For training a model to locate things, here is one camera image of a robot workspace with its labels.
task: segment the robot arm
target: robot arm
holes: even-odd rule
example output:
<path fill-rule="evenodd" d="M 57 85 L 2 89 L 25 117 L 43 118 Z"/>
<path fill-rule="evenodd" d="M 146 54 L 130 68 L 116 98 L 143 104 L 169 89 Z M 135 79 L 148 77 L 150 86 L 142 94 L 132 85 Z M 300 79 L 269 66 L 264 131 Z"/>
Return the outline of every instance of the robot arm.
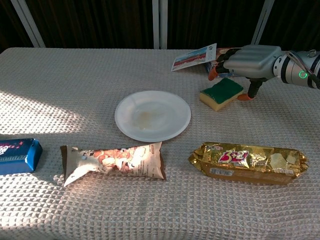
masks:
<path fill-rule="evenodd" d="M 279 46 L 252 44 L 228 50 L 217 62 L 209 80 L 230 72 L 250 79 L 248 93 L 239 100 L 253 99 L 263 82 L 275 77 L 286 84 L 320 89 L 319 51 L 282 51 Z"/>

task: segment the blue box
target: blue box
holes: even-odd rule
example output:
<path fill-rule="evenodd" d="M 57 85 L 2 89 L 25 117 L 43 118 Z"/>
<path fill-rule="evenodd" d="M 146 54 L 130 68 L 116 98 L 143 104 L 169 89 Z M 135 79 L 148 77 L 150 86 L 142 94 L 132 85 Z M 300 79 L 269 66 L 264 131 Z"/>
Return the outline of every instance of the blue box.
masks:
<path fill-rule="evenodd" d="M 0 175 L 33 172 L 42 151 L 35 138 L 0 141 Z"/>

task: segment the white plate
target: white plate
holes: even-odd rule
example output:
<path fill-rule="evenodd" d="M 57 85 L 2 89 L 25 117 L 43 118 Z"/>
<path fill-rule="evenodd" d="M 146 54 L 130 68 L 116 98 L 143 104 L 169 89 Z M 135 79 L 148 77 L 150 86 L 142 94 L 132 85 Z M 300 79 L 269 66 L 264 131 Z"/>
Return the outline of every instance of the white plate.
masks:
<path fill-rule="evenodd" d="M 117 127 L 142 142 L 161 142 L 182 133 L 191 119 L 189 105 L 165 91 L 140 91 L 125 97 L 116 107 Z"/>

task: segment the sponge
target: sponge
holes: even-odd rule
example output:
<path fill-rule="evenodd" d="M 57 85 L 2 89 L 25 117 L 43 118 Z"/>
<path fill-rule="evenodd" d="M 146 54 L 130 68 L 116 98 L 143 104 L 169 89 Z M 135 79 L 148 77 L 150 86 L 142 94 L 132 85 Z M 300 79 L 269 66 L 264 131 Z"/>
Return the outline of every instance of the sponge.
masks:
<path fill-rule="evenodd" d="M 229 78 L 223 78 L 213 87 L 200 92 L 200 100 L 218 112 L 243 93 L 244 88 Z"/>

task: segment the gold snack package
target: gold snack package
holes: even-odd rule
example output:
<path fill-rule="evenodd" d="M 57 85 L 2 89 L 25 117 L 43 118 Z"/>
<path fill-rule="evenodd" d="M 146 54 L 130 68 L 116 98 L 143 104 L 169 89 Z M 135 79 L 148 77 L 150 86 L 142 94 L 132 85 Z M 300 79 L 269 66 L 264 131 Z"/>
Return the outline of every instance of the gold snack package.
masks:
<path fill-rule="evenodd" d="M 189 162 L 212 178 L 286 185 L 308 169 L 307 158 L 295 149 L 204 142 Z"/>
<path fill-rule="evenodd" d="M 161 145 L 162 142 L 156 142 L 130 148 L 98 150 L 61 146 L 64 186 L 90 171 L 104 174 L 118 171 L 127 176 L 166 180 Z"/>

